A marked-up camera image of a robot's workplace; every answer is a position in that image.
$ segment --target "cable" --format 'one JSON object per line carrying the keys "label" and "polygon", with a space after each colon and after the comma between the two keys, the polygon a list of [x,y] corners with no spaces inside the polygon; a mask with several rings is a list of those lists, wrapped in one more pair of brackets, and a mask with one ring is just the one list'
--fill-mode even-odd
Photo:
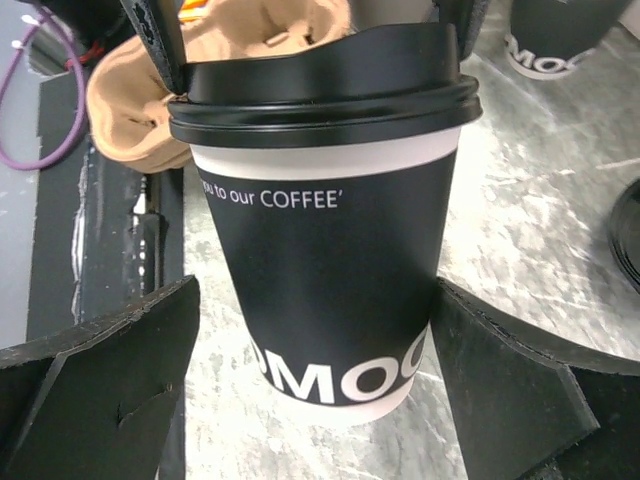
{"label": "cable", "polygon": [[82,63],[78,54],[75,51],[73,40],[64,32],[62,27],[53,19],[52,13],[49,10],[46,10],[40,6],[35,6],[36,11],[40,14],[40,18],[36,21],[35,25],[32,25],[24,38],[21,41],[21,45],[16,48],[16,52],[9,64],[9,68],[5,73],[4,77],[0,80],[0,107],[2,107],[2,102],[4,100],[5,94],[7,93],[7,89],[9,88],[9,83],[18,67],[20,59],[24,54],[25,47],[29,43],[29,41],[36,34],[38,29],[42,26],[43,23],[47,23],[53,31],[60,37],[62,44],[69,56],[72,64],[72,69],[76,77],[76,84],[78,86],[78,105],[76,107],[76,116],[73,120],[73,125],[67,134],[67,137],[62,141],[62,143],[56,148],[53,152],[47,155],[45,158],[38,160],[36,162],[31,163],[22,163],[16,162],[9,158],[9,156],[5,153],[4,148],[0,145],[0,162],[5,164],[6,166],[13,168],[14,170],[40,170],[43,168],[50,167],[51,165],[62,160],[65,155],[69,152],[69,150],[74,146],[75,142],[78,140],[80,134],[83,133],[83,124],[86,115],[86,106],[85,106],[85,91],[86,91],[86,81],[84,78],[84,73],[82,70]]}

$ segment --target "speckled countertop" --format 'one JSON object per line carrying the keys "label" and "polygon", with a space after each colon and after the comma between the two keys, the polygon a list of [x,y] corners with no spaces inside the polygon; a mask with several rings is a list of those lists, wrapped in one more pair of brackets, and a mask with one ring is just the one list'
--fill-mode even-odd
{"label": "speckled countertop", "polygon": [[[463,70],[485,114],[463,130],[440,274],[497,307],[589,347],[640,360],[640,297],[609,253],[605,222],[640,176],[640,43],[614,28],[580,71],[518,76],[492,4]],[[186,172],[187,270],[202,324],[187,376],[190,480],[466,480],[429,340],[409,398],[342,431],[275,415],[195,169]]]}

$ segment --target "cup lid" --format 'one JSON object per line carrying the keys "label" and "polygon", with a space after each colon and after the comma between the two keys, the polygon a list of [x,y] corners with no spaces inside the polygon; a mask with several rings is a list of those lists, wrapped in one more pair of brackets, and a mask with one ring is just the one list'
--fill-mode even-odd
{"label": "cup lid", "polygon": [[461,75],[452,25],[365,30],[303,53],[186,65],[188,94],[169,104],[172,135],[227,148],[298,148],[391,140],[482,114]]}

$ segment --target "black plastic lid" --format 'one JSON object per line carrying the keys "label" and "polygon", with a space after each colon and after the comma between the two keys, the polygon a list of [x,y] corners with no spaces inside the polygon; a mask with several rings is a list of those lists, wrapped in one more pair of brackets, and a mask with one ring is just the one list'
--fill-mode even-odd
{"label": "black plastic lid", "polygon": [[640,179],[625,190],[613,207],[609,246],[620,270],[640,293]]}
{"label": "black plastic lid", "polygon": [[186,66],[172,135],[235,148],[345,145],[421,135],[482,114],[455,29],[385,25],[303,53]]}

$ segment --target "gray floor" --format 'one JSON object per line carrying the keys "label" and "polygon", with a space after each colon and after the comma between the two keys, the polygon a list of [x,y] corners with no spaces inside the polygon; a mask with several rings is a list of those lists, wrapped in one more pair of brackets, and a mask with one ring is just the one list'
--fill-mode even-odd
{"label": "gray floor", "polygon": [[[9,65],[13,40],[27,25],[21,15],[30,6],[3,2],[0,15],[0,70]],[[38,85],[42,78],[20,65],[0,109],[0,142],[14,159],[39,158],[36,137]],[[0,349],[24,342],[27,329],[31,252],[38,174],[17,172],[0,164]]]}
{"label": "gray floor", "polygon": [[[578,343],[640,360],[640,297],[604,234],[615,198],[640,176],[640,45],[615,28],[581,71],[529,81],[503,53],[494,1],[465,73],[484,117],[463,132],[440,273]],[[187,269],[203,288],[187,378],[189,478],[464,480],[433,345],[407,401],[344,431],[276,414],[259,377],[201,186],[187,170]]]}

